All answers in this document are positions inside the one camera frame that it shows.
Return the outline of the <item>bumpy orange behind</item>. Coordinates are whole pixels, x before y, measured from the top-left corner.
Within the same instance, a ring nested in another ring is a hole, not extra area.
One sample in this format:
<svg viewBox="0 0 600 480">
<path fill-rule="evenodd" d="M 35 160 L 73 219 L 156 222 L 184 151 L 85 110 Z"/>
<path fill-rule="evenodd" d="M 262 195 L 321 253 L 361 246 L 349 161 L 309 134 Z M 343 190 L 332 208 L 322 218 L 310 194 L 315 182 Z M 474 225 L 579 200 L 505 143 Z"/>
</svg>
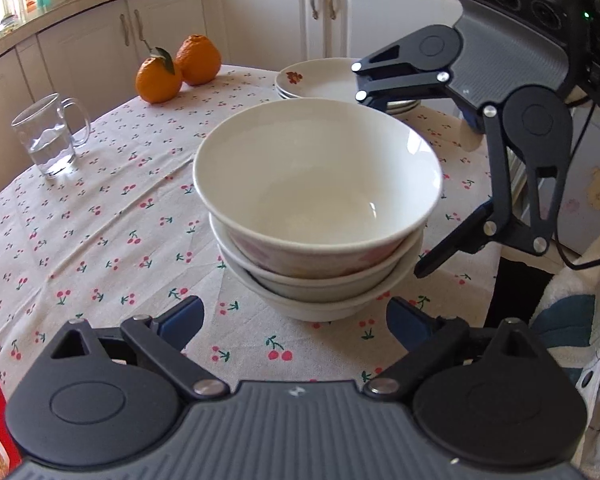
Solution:
<svg viewBox="0 0 600 480">
<path fill-rule="evenodd" d="M 208 84 L 219 73 L 222 58 L 220 51 L 204 35 L 188 36 L 178 49 L 175 64 L 182 72 L 186 84 Z"/>
</svg>

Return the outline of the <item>white plate with fruit print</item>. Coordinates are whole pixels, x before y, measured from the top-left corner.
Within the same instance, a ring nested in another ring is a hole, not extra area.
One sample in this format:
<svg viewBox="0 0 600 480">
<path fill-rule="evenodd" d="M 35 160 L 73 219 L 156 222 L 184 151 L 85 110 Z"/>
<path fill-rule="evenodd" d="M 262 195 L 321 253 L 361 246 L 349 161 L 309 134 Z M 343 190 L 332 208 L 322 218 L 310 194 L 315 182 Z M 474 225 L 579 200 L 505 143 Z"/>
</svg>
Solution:
<svg viewBox="0 0 600 480">
<path fill-rule="evenodd" d="M 356 104 L 358 81 L 351 66 L 354 58 L 317 58 L 292 64 L 275 78 L 283 99 L 329 99 Z"/>
</svg>

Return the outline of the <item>white kitchen cabinets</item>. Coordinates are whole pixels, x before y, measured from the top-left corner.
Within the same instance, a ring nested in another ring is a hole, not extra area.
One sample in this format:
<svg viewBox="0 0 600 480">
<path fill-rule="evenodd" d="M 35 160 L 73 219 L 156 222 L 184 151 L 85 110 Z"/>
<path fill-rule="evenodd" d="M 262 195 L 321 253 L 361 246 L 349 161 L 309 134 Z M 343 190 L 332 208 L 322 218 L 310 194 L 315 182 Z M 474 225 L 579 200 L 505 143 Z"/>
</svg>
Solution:
<svg viewBox="0 0 600 480">
<path fill-rule="evenodd" d="M 430 24 L 457 0 L 76 0 L 0 39 L 0 192 L 30 165 L 12 118 L 57 92 L 99 117 L 134 96 L 151 46 L 207 36 L 228 64 L 280 70 L 309 58 L 360 58 Z"/>
</svg>

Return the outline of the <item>orange with leaf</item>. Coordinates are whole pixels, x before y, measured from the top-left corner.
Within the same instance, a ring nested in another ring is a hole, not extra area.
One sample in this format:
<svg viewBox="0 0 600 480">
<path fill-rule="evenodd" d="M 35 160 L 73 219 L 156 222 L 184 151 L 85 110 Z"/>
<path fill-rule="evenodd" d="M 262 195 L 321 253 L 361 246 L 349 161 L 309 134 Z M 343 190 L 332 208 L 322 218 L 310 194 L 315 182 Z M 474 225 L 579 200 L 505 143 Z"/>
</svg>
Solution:
<svg viewBox="0 0 600 480">
<path fill-rule="evenodd" d="M 183 83 L 181 70 L 172 55 L 162 47 L 151 47 L 147 41 L 148 58 L 142 63 L 135 77 L 138 96 L 149 104 L 170 101 L 178 95 Z"/>
</svg>

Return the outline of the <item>glass mug with water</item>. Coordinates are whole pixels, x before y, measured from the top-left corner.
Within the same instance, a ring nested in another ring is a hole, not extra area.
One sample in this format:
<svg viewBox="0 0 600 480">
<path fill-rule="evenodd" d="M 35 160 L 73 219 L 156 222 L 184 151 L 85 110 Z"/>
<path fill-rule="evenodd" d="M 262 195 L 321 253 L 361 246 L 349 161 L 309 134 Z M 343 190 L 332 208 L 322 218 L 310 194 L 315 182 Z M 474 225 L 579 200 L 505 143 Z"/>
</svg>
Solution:
<svg viewBox="0 0 600 480">
<path fill-rule="evenodd" d="M 73 106 L 84 120 L 82 136 L 71 132 L 66 119 L 66 109 Z M 76 160 L 76 148 L 86 143 L 92 132 L 85 106 L 77 99 L 63 99 L 58 93 L 44 96 L 20 112 L 12 120 L 12 128 L 46 178 L 70 168 Z"/>
</svg>

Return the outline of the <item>white bowl pink flowers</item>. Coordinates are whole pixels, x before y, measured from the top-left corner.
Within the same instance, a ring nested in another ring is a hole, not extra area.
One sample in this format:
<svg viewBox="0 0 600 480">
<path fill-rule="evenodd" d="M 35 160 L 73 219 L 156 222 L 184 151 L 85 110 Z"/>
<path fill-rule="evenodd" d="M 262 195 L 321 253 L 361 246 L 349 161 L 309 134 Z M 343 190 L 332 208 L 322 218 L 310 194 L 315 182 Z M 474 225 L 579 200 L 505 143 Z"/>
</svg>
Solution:
<svg viewBox="0 0 600 480">
<path fill-rule="evenodd" d="M 342 292 L 343 285 L 375 286 L 393 270 L 403 256 L 416 248 L 424 234 L 423 229 L 410 234 L 390 256 L 365 270 L 355 270 L 352 264 L 337 270 L 332 258 L 309 256 L 309 267 L 306 270 L 296 266 L 290 270 L 273 271 L 272 268 L 262 268 L 249 260 L 230 239 L 227 227 L 212 214 L 209 214 L 209 223 L 221 252 L 234 259 L 259 284 L 279 295 L 294 299 L 299 299 L 300 294 L 308 292 L 310 287 L 332 286 L 334 292 Z"/>
<path fill-rule="evenodd" d="M 194 160 L 195 188 L 249 260 L 306 270 L 309 256 L 365 270 L 421 228 L 442 170 L 429 143 L 363 105 L 293 99 L 217 125 Z"/>
</svg>

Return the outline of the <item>white bowl camera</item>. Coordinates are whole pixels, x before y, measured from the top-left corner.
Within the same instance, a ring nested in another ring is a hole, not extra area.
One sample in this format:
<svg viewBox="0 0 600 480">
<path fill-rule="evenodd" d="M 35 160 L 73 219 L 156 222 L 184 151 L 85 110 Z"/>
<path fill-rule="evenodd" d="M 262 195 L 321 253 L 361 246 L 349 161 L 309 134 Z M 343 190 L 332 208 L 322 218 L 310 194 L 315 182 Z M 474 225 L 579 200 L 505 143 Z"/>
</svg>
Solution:
<svg viewBox="0 0 600 480">
<path fill-rule="evenodd" d="M 299 299 L 288 298 L 259 284 L 234 259 L 221 252 L 225 266 L 249 290 L 262 298 L 270 307 L 288 318 L 306 322 L 329 322 L 354 315 L 366 304 L 404 281 L 417 261 L 417 248 L 403 256 L 393 270 L 377 285 L 343 285 L 342 292 L 332 286 L 310 287 Z"/>
</svg>

